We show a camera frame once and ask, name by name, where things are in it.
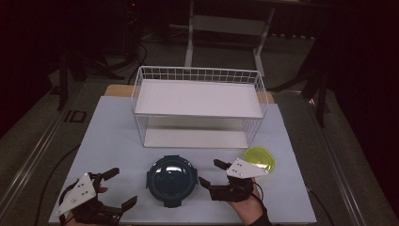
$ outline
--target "dark floor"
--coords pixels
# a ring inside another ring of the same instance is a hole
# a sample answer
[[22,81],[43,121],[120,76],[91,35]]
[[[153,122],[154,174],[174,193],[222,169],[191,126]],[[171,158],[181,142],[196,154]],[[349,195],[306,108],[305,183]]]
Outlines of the dark floor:
[[[151,32],[143,37],[139,55],[142,58],[147,52],[147,65],[184,65],[184,29],[176,28],[169,42],[160,40],[156,34],[151,35]],[[255,69],[250,48],[233,48],[229,45],[222,45],[221,48],[201,40],[198,42],[194,49],[194,67]],[[268,38],[262,53],[265,85],[270,88],[294,78],[312,44],[312,40]],[[56,110],[58,97],[49,93],[2,137],[2,225],[33,225],[38,208],[39,225],[47,224],[75,153],[68,155],[53,174],[52,170],[66,152],[81,142],[89,119],[107,86],[125,84],[136,65],[117,72],[125,77],[124,80],[108,79],[90,69],[86,82],[70,78],[70,99],[63,111]],[[56,84],[57,72],[50,76]],[[310,193],[318,221],[312,225],[331,225],[327,215],[332,217],[335,225],[399,225],[334,93],[330,90],[327,92],[324,114],[326,128],[321,128],[314,117],[314,105],[298,94],[303,86],[304,83],[296,84],[289,90],[276,93],[275,98],[282,111],[304,181],[321,201],[317,201]],[[87,112],[87,118],[80,123],[64,122],[69,110]],[[32,155],[36,155],[39,161],[29,165],[32,163],[29,159],[34,158]],[[19,171],[26,164],[30,168]],[[24,179],[18,180],[17,176],[21,175],[25,175]],[[46,179],[51,175],[44,196],[41,197]]]

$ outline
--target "background desk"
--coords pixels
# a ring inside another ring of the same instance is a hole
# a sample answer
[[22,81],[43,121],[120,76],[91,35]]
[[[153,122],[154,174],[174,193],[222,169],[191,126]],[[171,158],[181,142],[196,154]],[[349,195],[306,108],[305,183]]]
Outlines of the background desk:
[[[112,87],[124,93],[122,89]],[[264,204],[270,220],[281,223],[312,223],[315,216],[296,163],[279,108],[269,105],[263,124],[252,146],[262,145],[276,158],[274,171],[258,183],[264,191]],[[121,223],[134,224],[240,224],[241,220],[225,202],[211,201],[208,190],[196,186],[181,207],[165,208],[146,189],[146,172],[164,155],[178,154],[189,160],[199,176],[214,185],[227,183],[226,173],[214,166],[218,158],[232,162],[244,150],[144,148],[138,137],[129,97],[103,96],[91,119],[63,189],[83,173],[104,172],[114,167],[120,174],[103,186],[109,190],[99,196],[110,206],[120,206],[137,195],[138,202],[127,211]],[[51,216],[50,222],[58,222]]]

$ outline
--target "green plate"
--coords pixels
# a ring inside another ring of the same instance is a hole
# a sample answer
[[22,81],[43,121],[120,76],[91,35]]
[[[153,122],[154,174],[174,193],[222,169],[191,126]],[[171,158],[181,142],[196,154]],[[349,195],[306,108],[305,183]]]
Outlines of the green plate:
[[252,147],[244,153],[244,160],[262,169],[273,171],[275,159],[265,147]]

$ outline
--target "dark background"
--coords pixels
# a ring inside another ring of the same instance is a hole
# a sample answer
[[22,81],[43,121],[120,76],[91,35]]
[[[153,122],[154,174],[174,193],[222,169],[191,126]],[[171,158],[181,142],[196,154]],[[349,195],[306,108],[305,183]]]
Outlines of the dark background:
[[[146,15],[143,20],[167,33],[165,25],[187,23],[188,5],[185,1],[165,2],[147,1],[142,12]],[[106,39],[106,34],[93,37],[92,21],[82,16],[88,5],[79,1],[70,4],[65,8],[58,1],[0,0],[0,137],[52,88],[47,76],[58,68],[59,39],[66,22],[76,25],[76,43],[85,46],[82,48],[87,48],[88,55],[97,57],[99,48],[104,48],[102,39]],[[299,8],[282,8],[271,31],[277,35],[290,33],[288,38],[295,33],[317,36],[306,62],[320,72],[330,69],[328,87],[335,91],[378,182],[399,216],[399,4],[344,1],[334,6],[339,9],[328,21],[302,21],[316,27],[311,30],[305,26],[299,29],[302,26],[298,20],[293,23],[287,16]],[[320,15],[314,9],[299,11]],[[320,24],[325,24],[323,31],[314,33]]]

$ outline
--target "metal grid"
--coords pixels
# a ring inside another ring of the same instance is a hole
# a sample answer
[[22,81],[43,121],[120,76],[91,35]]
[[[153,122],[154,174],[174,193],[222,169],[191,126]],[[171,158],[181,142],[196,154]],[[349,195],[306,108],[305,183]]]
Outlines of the metal grid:
[[[132,111],[134,114],[140,95],[141,84],[144,79],[251,84],[254,86],[257,92],[263,117],[266,114],[268,103],[266,89],[264,88],[262,75],[258,71],[217,68],[141,66],[137,71],[135,86],[132,93]],[[143,144],[146,136],[148,118],[149,117],[135,116],[137,130]],[[262,120],[244,120],[244,129],[246,132],[248,146],[255,138],[261,123]]]

